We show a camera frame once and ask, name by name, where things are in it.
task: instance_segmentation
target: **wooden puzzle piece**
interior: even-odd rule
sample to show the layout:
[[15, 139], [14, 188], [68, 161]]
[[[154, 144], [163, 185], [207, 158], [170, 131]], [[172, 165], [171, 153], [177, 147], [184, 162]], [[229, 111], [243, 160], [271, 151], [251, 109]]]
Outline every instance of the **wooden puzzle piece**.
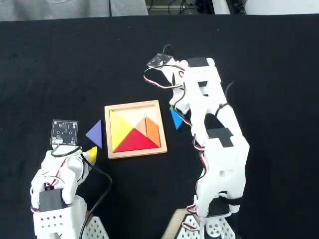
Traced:
[[139, 131], [141, 134], [143, 134], [144, 136], [147, 136], [146, 134], [146, 122], [145, 122], [145, 118], [143, 118], [136, 126], [135, 129], [137, 131]]
[[132, 129], [114, 152], [125, 152], [149, 148], [158, 148], [158, 146], [136, 129]]
[[153, 141], [158, 147], [160, 147], [160, 132], [159, 127], [150, 118], [146, 117], [146, 131], [147, 137]]
[[123, 139], [131, 132], [133, 126], [113, 111], [110, 111], [110, 125], [112, 150], [114, 151], [114, 149], [116, 149]]

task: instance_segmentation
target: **wire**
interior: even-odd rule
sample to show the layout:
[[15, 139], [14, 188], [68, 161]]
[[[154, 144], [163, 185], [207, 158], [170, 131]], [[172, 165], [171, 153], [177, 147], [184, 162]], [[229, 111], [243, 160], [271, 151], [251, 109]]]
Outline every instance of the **wire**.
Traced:
[[82, 150], [82, 147], [81, 147], [81, 146], [78, 146], [76, 149], [74, 149], [74, 150], [72, 150], [72, 151], [70, 151], [70, 152], [68, 152], [68, 153], [64, 153], [64, 154], [53, 154], [53, 153], [58, 149], [59, 146], [60, 146], [60, 144], [58, 144], [58, 146], [56, 146], [56, 148], [51, 151], [51, 155], [52, 155], [53, 157], [55, 157], [55, 158], [65, 157], [65, 156], [71, 155], [72, 153], [75, 153], [75, 152], [78, 151], [78, 150]]
[[170, 6], [174, 3], [174, 2], [176, 2], [176, 0], [172, 0], [169, 4], [168, 4], [168, 13], [170, 14]]
[[202, 147], [200, 145], [196, 145], [195, 143], [196, 143], [196, 134], [194, 134], [194, 137], [193, 137], [193, 146], [194, 146], [194, 148], [196, 148], [199, 151], [204, 151], [205, 150], [205, 147]]
[[181, 223], [182, 227], [185, 228], [186, 230], [190, 231], [190, 232], [197, 232], [199, 231], [199, 229], [197, 227], [192, 226], [191, 224], [182, 222]]
[[151, 5], [150, 5], [150, 8], [148, 9], [148, 11], [150, 11], [152, 9], [153, 4], [154, 4], [154, 0], [151, 0]]
[[56, 176], [45, 176], [44, 178], [55, 178], [55, 179], [58, 179], [58, 180], [60, 180], [62, 183], [65, 184], [65, 182], [64, 182], [61, 178], [56, 177]]
[[170, 48], [170, 51], [173, 53], [173, 54], [172, 54], [172, 57], [174, 57], [174, 56], [175, 56], [175, 53], [174, 53], [173, 47], [172, 47], [170, 44], [166, 44], [166, 45], [163, 47], [162, 54], [165, 55], [165, 52], [166, 52], [166, 50], [167, 50], [168, 48]]
[[30, 206], [30, 210], [31, 210], [33, 213], [38, 213], [38, 212], [40, 212], [39, 209], [34, 208], [32, 205]]
[[167, 66], [168, 66], [168, 67], [175, 67], [175, 68], [178, 68], [178, 69], [184, 71], [184, 69], [183, 69], [182, 67], [177, 66], [177, 65], [155, 66], [155, 67], [147, 68], [146, 70], [144, 70], [144, 74], [143, 74], [144, 80], [145, 80], [146, 82], [151, 83], [152, 85], [155, 85], [155, 86], [160, 87], [160, 88], [162, 88], [162, 89], [174, 89], [174, 88], [181, 87], [182, 84], [173, 85], [173, 86], [162, 86], [162, 85], [160, 85], [159, 83], [157, 83], [157, 82], [155, 82], [155, 81], [152, 81], [152, 80], [148, 79], [148, 78], [145, 76], [145, 74], [146, 74], [147, 71], [150, 71], [150, 70], [153, 70], [153, 69], [157, 69], [157, 68], [161, 68], [161, 67], [167, 67]]
[[182, 10], [179, 11], [179, 14], [182, 14], [183, 12], [187, 11], [187, 10], [198, 10], [197, 8], [195, 7], [188, 7], [188, 8], [184, 8]]
[[231, 85], [232, 85], [233, 83], [234, 83], [234, 81], [231, 82], [231, 83], [229, 83], [228, 86], [227, 86], [226, 89], [225, 89], [224, 95], [225, 95], [226, 101], [228, 101], [228, 99], [227, 99], [227, 94], [228, 94], [229, 88], [231, 87]]
[[204, 159], [204, 152], [199, 153], [199, 157], [200, 157], [200, 161], [202, 162], [203, 167], [204, 167], [204, 173], [203, 173], [203, 175], [200, 176], [200, 177], [198, 178], [198, 180], [196, 181], [195, 191], [196, 191], [196, 196], [197, 196], [197, 198], [198, 198], [198, 195], [197, 195], [197, 185], [198, 185], [198, 181], [199, 181], [201, 178], [203, 178], [203, 177], [206, 175], [206, 173], [207, 173], [207, 164], [206, 164], [205, 159]]
[[89, 211], [88, 215], [86, 216], [85, 220], [84, 220], [84, 223], [82, 225], [82, 228], [81, 228], [81, 231], [80, 231], [80, 237], [79, 239], [82, 239], [82, 236], [83, 236], [83, 232], [84, 232], [84, 228], [85, 228], [85, 225], [88, 223], [89, 219], [90, 219], [90, 216], [92, 215], [93, 211], [99, 206], [99, 204], [101, 203], [101, 201], [105, 198], [105, 196], [109, 193], [110, 189], [111, 189], [111, 186], [112, 186], [112, 183], [113, 183], [113, 180], [112, 178], [105, 172], [103, 172], [101, 169], [93, 166], [84, 156], [83, 154], [81, 154], [81, 157], [83, 159], [84, 162], [86, 162], [92, 169], [94, 169], [95, 171], [101, 173], [102, 175], [104, 175], [105, 177], [108, 178], [109, 180], [109, 186], [107, 187], [107, 189], [105, 190], [105, 192], [100, 196], [99, 200], [94, 204], [94, 206], [92, 207], [92, 209]]
[[188, 120], [186, 120], [186, 119], [177, 111], [177, 109], [176, 109], [177, 103], [180, 102], [180, 101], [185, 97], [185, 95], [186, 95], [185, 82], [184, 82], [183, 85], [184, 85], [184, 93], [183, 93], [183, 95], [181, 96], [181, 98], [180, 98], [178, 101], [175, 102], [175, 104], [173, 105], [173, 109], [174, 109], [174, 111], [176, 112], [176, 114], [184, 121], [185, 124], [187, 124], [187, 125], [189, 125], [189, 126], [192, 127], [191, 122], [189, 122]]

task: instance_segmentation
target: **yellow tangram piece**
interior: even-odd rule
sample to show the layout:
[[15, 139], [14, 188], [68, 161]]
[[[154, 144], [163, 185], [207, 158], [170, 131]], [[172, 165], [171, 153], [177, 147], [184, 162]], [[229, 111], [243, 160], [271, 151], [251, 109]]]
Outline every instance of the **yellow tangram piece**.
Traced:
[[112, 150], [114, 151], [123, 139], [131, 132], [131, 126], [126, 120], [118, 116], [115, 112], [110, 111], [110, 126], [112, 138]]

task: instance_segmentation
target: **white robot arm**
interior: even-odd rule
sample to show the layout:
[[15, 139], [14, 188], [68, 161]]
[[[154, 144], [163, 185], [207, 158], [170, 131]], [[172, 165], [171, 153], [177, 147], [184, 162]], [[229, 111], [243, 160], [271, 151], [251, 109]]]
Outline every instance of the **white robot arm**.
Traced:
[[[172, 84], [165, 87], [173, 89], [169, 103], [191, 126], [193, 144], [200, 151], [204, 170], [196, 183], [194, 203], [187, 209], [200, 220], [198, 231], [201, 239], [217, 238], [222, 234], [222, 230], [216, 229], [221, 228], [220, 222], [239, 210], [249, 144], [227, 102], [213, 59], [192, 58], [178, 62], [170, 56], [158, 54], [148, 66], [145, 73], [151, 69], [160, 70]], [[144, 79], [157, 84], [145, 75]], [[186, 114], [189, 110], [191, 117], [187, 121], [182, 113]], [[204, 120], [207, 114], [215, 115], [224, 127], [206, 128]]]
[[[97, 148], [87, 152], [76, 145], [52, 145], [31, 182], [31, 211], [38, 239], [79, 239], [87, 205], [76, 195], [94, 164]], [[86, 239], [86, 229], [82, 239]]]

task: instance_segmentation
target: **black cable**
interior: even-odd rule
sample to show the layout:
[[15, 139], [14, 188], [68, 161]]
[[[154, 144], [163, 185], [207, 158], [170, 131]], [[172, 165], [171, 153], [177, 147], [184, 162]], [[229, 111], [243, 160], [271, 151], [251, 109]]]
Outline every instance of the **black cable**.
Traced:
[[170, 14], [170, 5], [172, 5], [174, 2], [176, 2], [176, 0], [172, 0], [169, 4], [168, 4], [168, 13]]
[[76, 149], [68, 152], [68, 153], [64, 153], [64, 154], [53, 154], [57, 149], [58, 147], [60, 146], [60, 144], [58, 144], [58, 146], [56, 146], [56, 148], [54, 148], [52, 151], [51, 151], [51, 155], [55, 158], [60, 158], [60, 157], [64, 157], [64, 156], [68, 156], [68, 155], [71, 155], [72, 153], [75, 153], [76, 151], [82, 149], [81, 146], [78, 146]]
[[148, 9], [148, 11], [150, 11], [152, 9], [153, 4], [154, 4], [154, 0], [151, 0], [151, 5], [150, 5], [150, 8]]
[[183, 12], [185, 12], [185, 11], [187, 11], [187, 10], [198, 10], [197, 8], [195, 8], [195, 7], [189, 7], [189, 8], [185, 8], [185, 9], [183, 9], [183, 10], [181, 10], [180, 12], [179, 12], [179, 14], [182, 14]]
[[84, 232], [84, 229], [85, 229], [85, 225], [88, 223], [89, 219], [90, 219], [90, 216], [92, 215], [93, 211], [99, 206], [99, 204], [102, 202], [102, 200], [105, 198], [105, 196], [109, 193], [110, 189], [111, 189], [111, 186], [112, 186], [112, 183], [113, 183], [113, 180], [112, 178], [105, 172], [103, 172], [101, 169], [93, 166], [85, 157], [83, 154], [81, 154], [81, 157], [83, 159], [84, 162], [87, 163], [87, 165], [89, 165], [92, 169], [94, 169], [95, 171], [103, 174], [105, 177], [108, 178], [108, 180], [110, 181], [109, 183], [109, 186], [107, 187], [107, 189], [105, 190], [105, 192], [100, 196], [99, 200], [94, 204], [94, 206], [92, 207], [92, 209], [89, 211], [88, 215], [86, 216], [85, 220], [84, 220], [84, 223], [82, 225], [82, 228], [81, 228], [81, 231], [80, 231], [80, 237], [79, 239], [82, 239], [82, 236], [83, 236], [83, 232]]
[[175, 56], [175, 53], [174, 53], [174, 50], [173, 50], [173, 47], [170, 45], [170, 44], [166, 44], [164, 47], [163, 47], [163, 51], [162, 51], [162, 54], [165, 55], [165, 52], [166, 50], [170, 48], [170, 51], [172, 52], [172, 57]]
[[224, 95], [225, 95], [225, 98], [226, 98], [227, 101], [228, 101], [228, 99], [227, 99], [228, 90], [229, 90], [229, 88], [231, 87], [231, 85], [232, 85], [233, 83], [234, 83], [234, 81], [231, 82], [231, 83], [229, 83], [228, 86], [227, 86], [226, 89], [225, 89]]

